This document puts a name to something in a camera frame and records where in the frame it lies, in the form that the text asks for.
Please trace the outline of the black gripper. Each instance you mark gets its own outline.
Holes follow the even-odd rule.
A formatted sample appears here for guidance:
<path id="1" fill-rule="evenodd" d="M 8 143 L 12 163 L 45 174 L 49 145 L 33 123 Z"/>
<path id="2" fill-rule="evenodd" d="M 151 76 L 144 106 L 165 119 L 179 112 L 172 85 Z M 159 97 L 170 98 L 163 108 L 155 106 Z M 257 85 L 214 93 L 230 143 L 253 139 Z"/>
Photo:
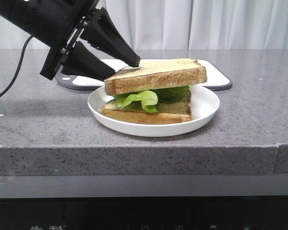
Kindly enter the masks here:
<path id="1" fill-rule="evenodd" d="M 62 66 L 61 73 L 103 81 L 115 70 L 94 56 L 80 38 L 92 47 L 122 60 L 128 66 L 138 67 L 140 56 L 122 38 L 105 8 L 94 4 L 40 4 L 41 39 L 50 47 L 40 74 L 52 80 Z"/>

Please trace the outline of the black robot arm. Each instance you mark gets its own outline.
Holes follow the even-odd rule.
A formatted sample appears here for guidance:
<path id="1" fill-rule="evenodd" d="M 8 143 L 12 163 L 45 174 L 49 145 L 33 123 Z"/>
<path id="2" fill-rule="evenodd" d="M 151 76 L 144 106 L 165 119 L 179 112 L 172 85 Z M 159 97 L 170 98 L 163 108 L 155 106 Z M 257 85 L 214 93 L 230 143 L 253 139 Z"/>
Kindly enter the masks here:
<path id="1" fill-rule="evenodd" d="M 0 0 L 0 16 L 29 33 L 50 50 L 40 74 L 52 80 L 58 71 L 103 81 L 115 70 L 91 53 L 92 47 L 138 67 L 140 57 L 122 38 L 97 0 Z"/>

